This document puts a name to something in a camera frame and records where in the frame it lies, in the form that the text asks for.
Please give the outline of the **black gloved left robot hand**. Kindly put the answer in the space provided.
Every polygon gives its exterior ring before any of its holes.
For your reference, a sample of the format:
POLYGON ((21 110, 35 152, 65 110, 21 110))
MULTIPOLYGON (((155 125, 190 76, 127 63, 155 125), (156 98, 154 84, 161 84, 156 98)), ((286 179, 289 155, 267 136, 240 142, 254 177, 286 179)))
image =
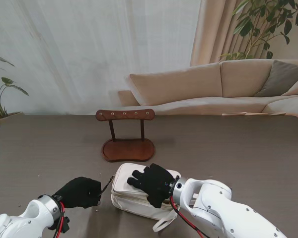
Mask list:
POLYGON ((101 182, 77 177, 66 183, 52 195, 63 203, 65 208, 82 207, 84 209, 97 206, 102 194, 101 182))

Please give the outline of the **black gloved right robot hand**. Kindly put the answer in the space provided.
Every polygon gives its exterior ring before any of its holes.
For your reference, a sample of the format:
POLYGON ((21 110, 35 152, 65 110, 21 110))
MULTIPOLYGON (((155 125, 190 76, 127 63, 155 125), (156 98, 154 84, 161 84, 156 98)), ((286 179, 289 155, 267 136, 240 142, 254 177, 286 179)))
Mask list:
POLYGON ((161 208, 162 203, 168 200, 179 176, 174 178, 163 167, 152 163, 144 168, 144 172, 134 170, 132 176, 127 179, 127 184, 142 190, 147 196, 147 201, 154 208, 161 208))

